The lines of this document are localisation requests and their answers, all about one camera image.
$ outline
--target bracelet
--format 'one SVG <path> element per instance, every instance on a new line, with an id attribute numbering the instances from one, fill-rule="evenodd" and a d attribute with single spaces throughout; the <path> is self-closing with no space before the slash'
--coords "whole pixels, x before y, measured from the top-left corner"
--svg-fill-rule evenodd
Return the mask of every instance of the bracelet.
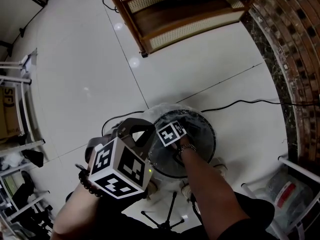
<path id="1" fill-rule="evenodd" d="M 188 144 L 185 144 L 185 145 L 182 145 L 179 149 L 179 156 L 181 157 L 181 154 L 184 150 L 186 149 L 192 149 L 194 152 L 197 152 L 197 149 L 194 145 L 192 145 L 191 143 L 188 143 Z"/>
<path id="2" fill-rule="evenodd" d="M 89 176 L 89 171 L 87 169 L 85 169 L 82 165 L 80 164 L 75 164 L 75 167 L 77 167 L 78 169 L 80 169 L 79 172 L 79 180 L 80 183 L 83 185 L 83 187 L 86 190 L 89 190 L 89 193 L 92 195 L 95 195 L 96 197 L 100 198 L 102 197 L 102 195 L 104 194 L 104 192 L 101 189 L 96 189 L 94 188 L 91 183 L 87 180 L 87 177 Z"/>

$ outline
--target wristwatch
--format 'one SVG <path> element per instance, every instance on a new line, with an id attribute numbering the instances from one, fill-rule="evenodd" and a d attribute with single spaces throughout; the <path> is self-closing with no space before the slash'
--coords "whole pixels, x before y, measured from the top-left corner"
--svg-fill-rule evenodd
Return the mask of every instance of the wristwatch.
<path id="1" fill-rule="evenodd" d="M 197 152 L 197 149 L 194 145 L 188 143 L 188 144 L 184 144 L 180 147 L 179 149 L 179 156 L 181 157 L 181 153 L 185 150 L 185 149 L 192 149 L 194 152 Z"/>

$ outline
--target tripod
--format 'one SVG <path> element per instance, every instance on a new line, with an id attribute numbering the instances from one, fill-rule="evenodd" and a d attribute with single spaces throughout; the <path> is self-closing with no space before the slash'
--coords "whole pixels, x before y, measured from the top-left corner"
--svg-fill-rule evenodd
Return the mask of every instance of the tripod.
<path id="1" fill-rule="evenodd" d="M 173 227 L 181 224 L 181 223 L 184 223 L 185 220 L 182 219 L 181 221 L 179 221 L 178 223 L 170 226 L 170 216 L 171 216 L 171 212 L 172 212 L 172 208 L 174 207 L 174 203 L 175 203 L 175 199 L 176 199 L 176 196 L 177 196 L 177 192 L 173 192 L 173 196 L 172 196 L 172 201 L 171 201 L 171 206 L 170 206 L 170 210 L 169 210 L 169 214 L 168 214 L 168 217 L 166 218 L 166 221 L 162 224 L 158 224 L 156 223 L 152 218 L 150 218 L 148 215 L 146 215 L 146 212 L 143 210 L 141 212 L 142 215 L 146 216 L 150 221 L 152 221 L 157 227 L 158 229 L 162 229 L 162 230 L 171 230 Z"/>

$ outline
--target tripod leg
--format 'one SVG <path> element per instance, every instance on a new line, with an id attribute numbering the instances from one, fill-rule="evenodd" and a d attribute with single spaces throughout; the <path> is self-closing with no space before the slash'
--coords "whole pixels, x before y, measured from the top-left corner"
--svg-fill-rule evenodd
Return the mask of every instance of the tripod leg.
<path id="1" fill-rule="evenodd" d="M 175 204 L 176 196 L 177 196 L 177 192 L 173 192 L 171 206 L 170 206 L 168 218 L 166 218 L 166 222 L 169 222 L 169 220 L 170 220 L 170 216 L 171 216 L 172 208 L 174 207 L 174 204 Z"/>
<path id="2" fill-rule="evenodd" d="M 180 220 L 178 223 L 173 224 L 172 226 L 170 226 L 170 229 L 172 229 L 173 227 L 175 227 L 175 226 L 177 226 L 177 225 L 179 225 L 179 224 L 181 224 L 181 223 L 184 223 L 184 222 L 185 222 L 185 220 L 182 219 L 182 220 Z"/>
<path id="3" fill-rule="evenodd" d="M 150 221 L 152 221 L 158 228 L 160 227 L 160 225 L 158 223 L 156 223 L 152 218 L 150 218 L 148 215 L 146 215 L 146 212 L 143 210 L 141 212 L 142 215 L 146 216 Z"/>

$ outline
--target brick wall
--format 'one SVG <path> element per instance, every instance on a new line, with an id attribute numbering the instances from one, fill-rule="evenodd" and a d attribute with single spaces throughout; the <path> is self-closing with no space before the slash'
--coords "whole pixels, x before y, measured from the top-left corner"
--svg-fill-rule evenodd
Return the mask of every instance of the brick wall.
<path id="1" fill-rule="evenodd" d="M 320 93 L 320 0 L 255 0 L 252 11 L 268 35 L 295 103 Z M 299 163 L 320 174 L 320 107 L 294 107 Z"/>

